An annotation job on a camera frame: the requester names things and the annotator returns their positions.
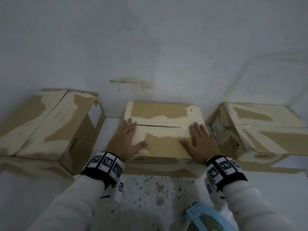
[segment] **wristband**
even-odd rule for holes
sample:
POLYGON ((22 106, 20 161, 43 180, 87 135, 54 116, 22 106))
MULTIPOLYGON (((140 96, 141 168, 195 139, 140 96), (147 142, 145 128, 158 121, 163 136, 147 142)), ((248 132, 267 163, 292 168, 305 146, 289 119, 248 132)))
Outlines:
POLYGON ((116 185, 124 169, 125 166, 117 155, 102 151, 91 158, 81 171, 81 174, 102 180, 106 189, 109 185, 112 187, 116 185))
POLYGON ((223 187, 235 181, 247 181, 243 170, 238 164, 225 155, 211 157, 206 163, 206 175, 211 185, 222 191, 223 187))

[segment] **box lid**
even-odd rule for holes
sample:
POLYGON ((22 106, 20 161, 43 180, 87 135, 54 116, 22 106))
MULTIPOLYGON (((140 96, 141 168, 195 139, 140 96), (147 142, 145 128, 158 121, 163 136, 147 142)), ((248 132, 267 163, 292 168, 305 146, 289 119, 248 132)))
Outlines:
POLYGON ((137 126, 132 145, 143 140, 148 140, 150 143, 137 155, 191 159, 179 142, 179 139, 183 138, 192 141, 188 128, 137 126))
POLYGON ((198 106, 183 104, 128 102, 124 118, 148 126, 188 128, 194 122, 204 124, 198 106))
POLYGON ((223 103, 235 124, 304 128, 306 124, 287 106, 223 103))
POLYGON ((308 128, 235 125, 247 151, 308 155, 308 128))
POLYGON ((68 91, 16 156, 59 160, 64 152, 68 152, 75 132, 96 100, 91 93, 68 91))
POLYGON ((0 127, 0 155, 14 155, 66 93, 44 89, 15 109, 0 127))

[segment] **white wall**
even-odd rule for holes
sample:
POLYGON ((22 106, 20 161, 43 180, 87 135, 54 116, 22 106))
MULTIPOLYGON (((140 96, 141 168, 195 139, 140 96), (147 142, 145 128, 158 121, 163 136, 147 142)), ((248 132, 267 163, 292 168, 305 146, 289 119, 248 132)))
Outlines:
POLYGON ((237 101, 289 104, 308 121, 307 0, 1 0, 0 8, 0 120, 56 87, 98 92, 108 117, 131 100, 191 103, 204 118, 237 101), (109 82, 120 77, 134 83, 109 82))

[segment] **person's left arm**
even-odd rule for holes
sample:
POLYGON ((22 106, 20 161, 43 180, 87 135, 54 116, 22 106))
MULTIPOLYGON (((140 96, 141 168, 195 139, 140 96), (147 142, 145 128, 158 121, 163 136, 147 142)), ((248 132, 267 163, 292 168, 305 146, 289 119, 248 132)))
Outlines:
MULTIPOLYGON (((141 148, 148 145, 147 141, 142 141, 135 146, 131 145, 137 127, 136 122, 132 126, 131 123, 131 119, 127 123, 123 120, 106 148, 106 152, 112 153, 121 161, 130 159, 141 148)), ((98 165, 94 169, 87 166, 88 164, 82 171, 82 175, 63 194, 54 198, 50 206, 43 211, 28 231, 86 231, 91 229, 92 217, 97 210, 98 201, 105 187, 114 184, 115 181, 112 181, 107 171, 103 172, 98 169, 98 165)))

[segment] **person's left hand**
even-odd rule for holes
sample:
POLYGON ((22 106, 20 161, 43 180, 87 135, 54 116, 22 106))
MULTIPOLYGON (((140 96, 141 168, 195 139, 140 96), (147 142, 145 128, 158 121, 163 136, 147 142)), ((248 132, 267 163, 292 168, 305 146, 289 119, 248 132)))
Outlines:
POLYGON ((136 131, 137 123, 132 126, 132 119, 129 118, 126 125, 125 119, 121 122, 117 133, 112 137, 106 147, 107 152, 117 155, 121 161, 126 161, 135 155, 139 150, 146 147, 149 143, 144 140, 134 146, 131 145, 132 138, 136 131))

